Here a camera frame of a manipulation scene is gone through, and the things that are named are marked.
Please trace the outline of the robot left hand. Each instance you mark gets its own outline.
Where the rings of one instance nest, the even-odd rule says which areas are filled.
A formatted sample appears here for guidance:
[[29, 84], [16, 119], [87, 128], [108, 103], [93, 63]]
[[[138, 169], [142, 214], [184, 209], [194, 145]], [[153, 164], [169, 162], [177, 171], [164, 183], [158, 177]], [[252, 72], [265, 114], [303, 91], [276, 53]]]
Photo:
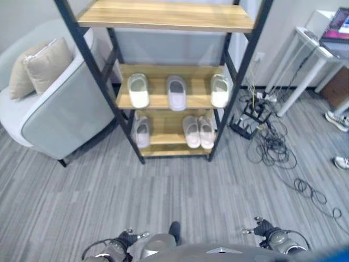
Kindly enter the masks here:
[[138, 240], [146, 239], [150, 236], [150, 232], [144, 231], [141, 233], [135, 233], [132, 228], [125, 229], [118, 237], [117, 240], [126, 247], [132, 246]]

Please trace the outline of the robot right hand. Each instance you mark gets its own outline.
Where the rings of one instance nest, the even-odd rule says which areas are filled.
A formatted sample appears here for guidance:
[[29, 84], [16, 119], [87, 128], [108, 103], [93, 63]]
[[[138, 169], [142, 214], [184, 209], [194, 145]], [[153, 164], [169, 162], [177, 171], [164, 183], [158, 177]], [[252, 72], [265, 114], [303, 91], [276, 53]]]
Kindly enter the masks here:
[[268, 220], [264, 219], [261, 216], [254, 217], [254, 220], [256, 221], [257, 226], [254, 228], [242, 229], [242, 234], [244, 235], [254, 234], [257, 236], [268, 237], [268, 235], [270, 234], [270, 231], [272, 231], [275, 228], [275, 226], [273, 226], [271, 222], [269, 222]]

